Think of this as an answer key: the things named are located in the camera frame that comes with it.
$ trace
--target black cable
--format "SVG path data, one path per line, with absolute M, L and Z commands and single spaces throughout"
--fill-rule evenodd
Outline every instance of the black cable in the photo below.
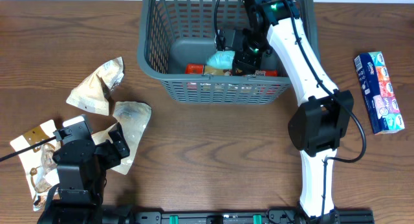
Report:
M 219 9 L 220 0 L 217 0 L 215 3 L 215 9 L 214 9 L 214 31 L 215 31 L 215 37 L 217 38 L 217 42 L 220 42 L 220 46 L 223 50 L 225 50 L 224 43 L 221 41 L 220 35 L 219 35 L 219 29 L 217 28 L 217 11 Z
M 33 150 L 34 148 L 39 147 L 39 146 L 41 146 L 43 144 L 46 144 L 46 143 L 48 143 L 48 142 L 50 142 L 51 140 L 54 140 L 54 139 L 56 139 L 56 137 L 51 137 L 49 139 L 43 140 L 43 141 L 41 141 L 39 143 L 36 143 L 33 146 L 29 146 L 29 147 L 27 147 L 25 149 L 22 149 L 22 150 L 19 150 L 19 151 L 14 152 L 14 153 L 11 153 L 9 155 L 6 155 L 6 156 L 0 158 L 0 162 L 3 162 L 4 160 L 7 160 L 7 159 L 9 159 L 11 157 L 14 157 L 16 155 L 19 155 L 21 153 L 25 153 L 26 151 Z
M 361 138 L 362 138 L 362 149 L 361 149 L 361 153 L 359 154 L 358 157 L 356 157 L 354 159 L 341 159 L 341 158 L 338 158 L 338 157 L 326 157 L 325 160 L 323 160 L 323 195 L 322 195 L 322 212 L 321 212 L 321 219 L 322 219 L 323 213 L 325 212 L 326 174 L 327 174 L 327 165 L 328 165 L 328 162 L 327 161 L 330 160 L 330 159 L 331 160 L 334 160 L 334 161 L 346 162 L 346 163 L 354 163 L 354 162 L 359 161 L 364 156 L 365 151 L 367 149 L 367 139 L 366 139 L 366 136 L 365 136 L 365 131 L 364 131 L 361 123 L 357 119 L 357 117 L 354 115 L 354 113 L 352 111 L 350 111 L 334 94 L 332 94 L 332 92 L 330 90 L 328 90 L 328 88 L 325 87 L 325 85 L 323 84 L 323 81 L 319 79 L 318 75 L 316 74 L 316 71 L 314 70 L 311 62 L 309 61 L 309 59 L 308 59 L 308 57 L 306 55 L 305 49 L 303 49 L 303 45 L 302 45 L 302 42 L 301 42 L 301 38 L 299 37 L 298 30 L 296 28 L 295 19 L 293 17 L 292 9 L 290 8 L 290 5 L 287 2 L 287 0 L 283 0 L 283 3 L 289 9 L 290 20 L 292 21 L 292 27 L 293 27 L 294 35 L 296 37 L 296 42 L 297 42 L 297 44 L 298 44 L 298 46 L 300 48 L 300 51 L 302 52 L 303 57 L 305 58 L 305 61 L 306 61 L 307 65 L 309 66 L 310 71 L 312 72 L 313 76 L 315 77 L 315 80 L 317 81 L 318 85 L 336 103 L 338 103 L 349 114 L 349 116 L 355 122 L 356 127 L 360 131 Z

